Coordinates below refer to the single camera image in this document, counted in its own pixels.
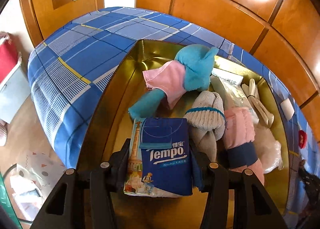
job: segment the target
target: pink fabric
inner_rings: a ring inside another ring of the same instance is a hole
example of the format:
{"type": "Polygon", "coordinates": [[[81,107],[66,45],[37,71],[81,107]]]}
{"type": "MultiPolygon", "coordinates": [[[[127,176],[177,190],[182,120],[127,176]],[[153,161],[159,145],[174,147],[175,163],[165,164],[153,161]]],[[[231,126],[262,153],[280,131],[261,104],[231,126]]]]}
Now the pink fabric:
{"type": "Polygon", "coordinates": [[[234,107],[224,111],[226,129],[223,142],[226,150],[245,142],[254,141],[254,127],[251,114],[247,108],[234,107]]]}
{"type": "Polygon", "coordinates": [[[148,89],[161,89],[166,95],[169,108],[173,109],[186,92],[183,87],[185,67],[177,60],[166,62],[162,67],[142,72],[148,89]]]}
{"type": "Polygon", "coordinates": [[[259,181],[261,182],[261,184],[264,185],[263,167],[262,167],[262,163],[261,163],[260,159],[258,159],[254,164],[252,164],[250,166],[245,165],[245,166],[242,166],[239,168],[231,169],[231,171],[242,172],[245,169],[252,170],[256,174],[256,176],[259,179],[259,181]]]}

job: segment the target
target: stuffed animal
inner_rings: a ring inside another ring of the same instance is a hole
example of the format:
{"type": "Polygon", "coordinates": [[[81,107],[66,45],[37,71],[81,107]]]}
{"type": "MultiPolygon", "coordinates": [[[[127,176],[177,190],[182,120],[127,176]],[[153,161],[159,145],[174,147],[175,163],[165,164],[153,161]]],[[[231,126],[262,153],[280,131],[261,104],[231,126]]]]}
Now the stuffed animal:
{"type": "Polygon", "coordinates": [[[217,47],[210,49],[200,44],[188,45],[162,67],[143,71],[146,86],[151,91],[129,108],[131,118],[154,116],[165,97],[168,107],[173,109],[185,92],[207,90],[218,50],[217,47]]]}

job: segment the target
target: plush toy leg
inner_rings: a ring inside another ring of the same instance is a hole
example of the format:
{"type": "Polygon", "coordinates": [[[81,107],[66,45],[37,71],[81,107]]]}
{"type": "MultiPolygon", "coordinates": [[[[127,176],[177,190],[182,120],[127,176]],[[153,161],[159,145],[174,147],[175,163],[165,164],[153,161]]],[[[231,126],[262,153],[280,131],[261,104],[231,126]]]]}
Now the plush toy leg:
{"type": "Polygon", "coordinates": [[[131,118],[148,118],[154,116],[161,100],[165,96],[165,93],[161,89],[156,88],[148,91],[129,108],[131,118]]]}

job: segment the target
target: red cloth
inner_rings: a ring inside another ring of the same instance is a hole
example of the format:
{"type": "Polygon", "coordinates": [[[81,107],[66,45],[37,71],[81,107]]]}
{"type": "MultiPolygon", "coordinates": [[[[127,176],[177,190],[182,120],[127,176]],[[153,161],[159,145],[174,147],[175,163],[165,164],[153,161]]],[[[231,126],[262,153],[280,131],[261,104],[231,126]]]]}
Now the red cloth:
{"type": "Polygon", "coordinates": [[[18,62],[17,49],[9,35],[1,39],[0,44],[0,83],[18,62]]]}

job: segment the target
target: cartoon figure illustration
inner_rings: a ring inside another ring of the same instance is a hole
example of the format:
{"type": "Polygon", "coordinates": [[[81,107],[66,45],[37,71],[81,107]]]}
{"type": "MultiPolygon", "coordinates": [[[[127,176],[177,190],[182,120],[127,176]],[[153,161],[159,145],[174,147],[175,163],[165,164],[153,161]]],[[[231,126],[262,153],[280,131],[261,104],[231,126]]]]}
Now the cartoon figure illustration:
{"type": "Polygon", "coordinates": [[[150,193],[152,192],[153,188],[155,187],[152,182],[153,180],[151,180],[152,177],[152,173],[149,172],[146,176],[143,177],[142,181],[144,184],[144,192],[148,193],[148,195],[150,195],[150,193]]]}

